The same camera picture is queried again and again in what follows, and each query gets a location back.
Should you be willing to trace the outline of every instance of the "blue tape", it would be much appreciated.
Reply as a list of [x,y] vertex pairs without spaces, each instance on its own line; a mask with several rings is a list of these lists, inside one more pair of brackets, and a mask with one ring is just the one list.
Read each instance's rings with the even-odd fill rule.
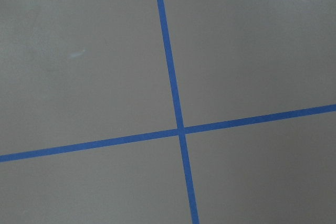
[[173,97],[178,137],[180,140],[182,163],[183,163],[185,182],[186,182],[187,192],[188,192],[191,218],[192,218],[193,224],[199,224],[200,221],[198,219],[194,184],[193,184],[189,155],[188,155],[188,147],[187,147],[187,142],[186,142],[185,133],[184,133],[181,103],[180,103],[180,97],[178,95],[179,89],[177,87],[174,60],[173,60],[172,48],[170,44],[168,24],[167,24],[167,18],[166,18],[163,0],[157,0],[157,7],[159,9],[163,45],[164,45],[164,50],[166,54],[166,61],[167,61],[168,74],[169,74],[170,86],[171,86],[172,97]]
[[144,134],[138,134],[138,135],[132,135],[132,136],[116,137],[116,138],[93,141],[93,142],[88,142],[88,143],[72,144],[72,145],[65,145],[65,146],[47,148],[47,149],[36,150],[36,151],[1,155],[0,162],[8,162],[8,161],[14,161],[18,159],[55,155],[55,154],[66,153],[66,152],[76,152],[76,151],[88,150],[88,149],[93,149],[93,148],[100,148],[100,147],[106,147],[106,146],[112,146],[112,145],[118,145],[118,144],[126,144],[126,143],[134,143],[134,142],[152,140],[152,139],[169,137],[169,136],[177,136],[177,135],[178,135],[177,130],[167,130],[167,131],[158,131],[158,132],[144,133]]
[[328,112],[336,111],[336,104],[314,107],[309,109],[302,109],[302,110],[293,110],[281,113],[275,113],[270,115],[260,115],[260,116],[253,116],[251,118],[243,118],[243,119],[236,119],[231,121],[223,121],[218,123],[209,123],[197,126],[190,126],[185,128],[185,134],[191,134],[196,132],[203,132],[203,131],[213,131],[231,127],[238,127],[248,124],[256,124],[256,123],[265,123],[289,118],[298,118],[301,116],[307,115],[315,115],[315,114],[322,114]]

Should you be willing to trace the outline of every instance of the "gray floor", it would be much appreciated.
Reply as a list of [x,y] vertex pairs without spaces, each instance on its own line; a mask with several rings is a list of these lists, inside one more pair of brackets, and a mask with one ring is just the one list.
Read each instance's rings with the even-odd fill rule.
[[[164,0],[185,126],[334,104],[336,0]],[[156,0],[0,0],[0,155],[176,128]],[[335,223],[336,113],[187,136],[200,223]],[[191,223],[177,137],[0,163],[0,223]]]

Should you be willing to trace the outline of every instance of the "scuff mark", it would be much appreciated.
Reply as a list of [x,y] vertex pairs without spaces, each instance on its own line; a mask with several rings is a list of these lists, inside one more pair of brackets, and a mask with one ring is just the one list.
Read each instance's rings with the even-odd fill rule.
[[82,56],[84,53],[85,53],[85,48],[82,50],[82,51],[78,51],[78,52],[72,52],[70,55],[69,55],[69,59],[74,59],[74,58],[77,58],[79,56]]

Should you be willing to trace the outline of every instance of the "blue tape line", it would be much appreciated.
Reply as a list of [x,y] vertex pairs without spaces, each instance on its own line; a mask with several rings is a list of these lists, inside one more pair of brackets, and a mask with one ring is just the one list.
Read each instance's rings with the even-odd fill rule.
[[253,116],[251,118],[243,118],[231,121],[223,121],[218,123],[209,123],[209,124],[186,127],[185,134],[238,127],[248,124],[265,123],[289,118],[298,118],[301,116],[322,114],[334,111],[336,111],[336,104],[314,107],[309,109],[302,109],[302,110],[293,110],[270,115]]
[[177,136],[178,134],[179,134],[178,130],[166,130],[166,131],[144,133],[144,134],[138,134],[138,135],[132,135],[132,136],[116,137],[116,138],[93,141],[93,142],[88,142],[88,143],[65,145],[65,146],[47,148],[47,149],[36,150],[36,151],[13,153],[13,154],[1,155],[0,163],[14,161],[18,159],[48,156],[48,155],[66,153],[66,152],[76,152],[76,151],[100,148],[100,147],[105,147],[105,146],[134,143],[134,142],[152,140],[152,139],[169,137],[169,136]]
[[178,95],[179,89],[177,87],[174,60],[173,60],[172,48],[170,44],[168,24],[167,24],[167,18],[166,18],[163,0],[157,0],[157,7],[159,9],[163,45],[164,45],[164,50],[166,54],[166,61],[167,61],[168,74],[169,74],[170,86],[171,86],[172,97],[173,97],[178,137],[180,140],[182,163],[183,163],[184,176],[185,176],[185,182],[186,182],[188,199],[189,199],[191,218],[192,218],[193,224],[199,224],[200,221],[198,219],[194,184],[193,184],[189,155],[188,155],[188,147],[187,147],[187,142],[185,139],[181,103],[180,103],[180,97]]

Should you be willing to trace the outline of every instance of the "floor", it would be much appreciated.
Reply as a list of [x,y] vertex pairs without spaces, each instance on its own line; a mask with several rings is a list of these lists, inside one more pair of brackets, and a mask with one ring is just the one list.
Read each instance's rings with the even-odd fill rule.
[[0,0],[0,223],[335,223],[336,0]]

